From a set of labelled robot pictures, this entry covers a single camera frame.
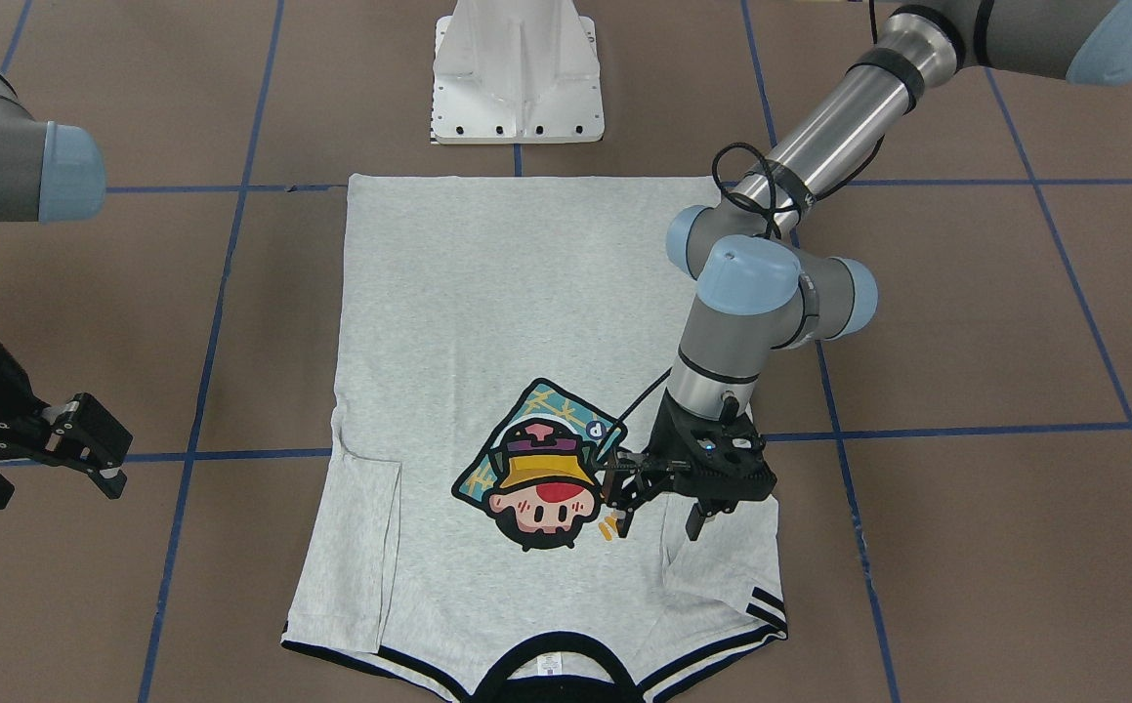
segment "red nose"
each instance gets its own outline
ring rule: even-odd
[[[542,483],[535,487],[535,494],[547,503],[561,503],[575,495],[583,494],[583,486],[577,483]]]

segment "cartoon character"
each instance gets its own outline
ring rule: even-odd
[[[550,381],[537,379],[457,483],[524,551],[574,547],[601,512],[595,465],[624,428]]]

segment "white mounting base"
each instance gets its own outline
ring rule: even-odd
[[[572,0],[458,0],[436,23],[431,142],[566,144],[604,134],[595,24]]]

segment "t-shirt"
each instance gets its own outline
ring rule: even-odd
[[[594,465],[641,451],[710,179],[350,181],[327,485],[283,644],[445,700],[667,700],[786,636],[779,504],[627,538]]]

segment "brown surface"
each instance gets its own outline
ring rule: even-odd
[[[864,6],[748,5],[786,135],[865,49]],[[513,174],[512,148],[427,143],[429,37],[452,7],[285,3],[250,181]],[[526,147],[526,174],[704,174],[732,139],[765,143],[740,3],[578,8],[609,131]],[[0,59],[20,10],[0,3]],[[111,186],[238,187],[274,17],[271,1],[38,0],[8,75],[35,115],[94,134]],[[997,82],[1039,178],[1110,179],[1043,191],[1132,405],[1132,183],[1112,182],[1132,178],[1132,86]],[[865,174],[1024,178],[977,70],[928,93]],[[0,337],[38,395],[89,391],[134,453],[186,453],[239,223],[198,448],[325,449],[343,212],[342,188],[137,191],[87,223],[0,225]],[[883,292],[825,357],[901,698],[1132,700],[1131,432],[904,437],[1124,422],[1035,189],[868,183],[801,235]],[[754,405],[792,432],[770,449],[792,632],[681,698],[890,700],[815,349],[772,358]],[[191,457],[147,700],[431,700],[280,650],[325,462],[215,457]],[[8,469],[0,700],[140,698],[181,464],[129,466],[118,501],[61,469]]]

